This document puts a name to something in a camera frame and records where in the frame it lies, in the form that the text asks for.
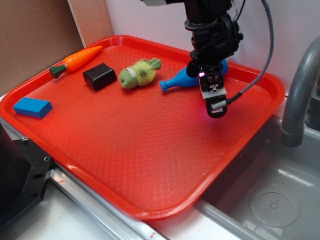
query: orange carrot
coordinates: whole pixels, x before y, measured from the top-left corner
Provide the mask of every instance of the orange carrot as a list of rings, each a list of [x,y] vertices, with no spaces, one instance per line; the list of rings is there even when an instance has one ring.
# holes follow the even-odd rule
[[[65,58],[63,64],[60,66],[53,66],[50,68],[50,74],[54,79],[57,79],[65,71],[74,72],[91,59],[93,59],[101,50],[102,46],[87,48],[82,51],[76,52]]]

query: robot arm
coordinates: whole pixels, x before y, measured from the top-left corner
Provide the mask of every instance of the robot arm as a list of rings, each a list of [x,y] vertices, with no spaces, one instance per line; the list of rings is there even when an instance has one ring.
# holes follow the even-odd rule
[[[185,28],[192,32],[194,51],[187,74],[199,76],[202,96],[212,118],[221,118],[227,107],[213,110],[212,106],[227,99],[222,61],[235,54],[244,39],[239,25],[232,21],[228,11],[232,0],[143,0],[148,6],[184,3],[187,15]]]

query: blue toy bottle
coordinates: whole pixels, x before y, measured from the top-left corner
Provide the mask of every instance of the blue toy bottle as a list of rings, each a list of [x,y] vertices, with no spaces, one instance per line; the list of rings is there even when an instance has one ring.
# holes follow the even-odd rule
[[[227,60],[222,62],[223,70],[222,74],[225,75],[229,71],[229,66]],[[160,86],[162,91],[166,92],[168,89],[174,87],[181,87],[181,88],[192,88],[199,85],[199,81],[197,77],[189,77],[187,75],[187,68],[182,69],[174,78],[168,81],[161,81]]]

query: metal sink basin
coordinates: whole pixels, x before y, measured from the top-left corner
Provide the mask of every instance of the metal sink basin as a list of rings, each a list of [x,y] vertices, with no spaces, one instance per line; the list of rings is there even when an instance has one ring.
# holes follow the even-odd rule
[[[319,239],[320,134],[307,128],[303,144],[290,148],[280,143],[280,127],[272,117],[196,207],[208,203],[243,239]]]

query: screw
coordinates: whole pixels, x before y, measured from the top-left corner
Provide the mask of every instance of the screw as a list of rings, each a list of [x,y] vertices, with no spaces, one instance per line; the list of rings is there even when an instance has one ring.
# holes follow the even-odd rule
[[[22,138],[22,142],[26,143],[29,141],[29,138],[27,136],[25,136],[24,138]]]

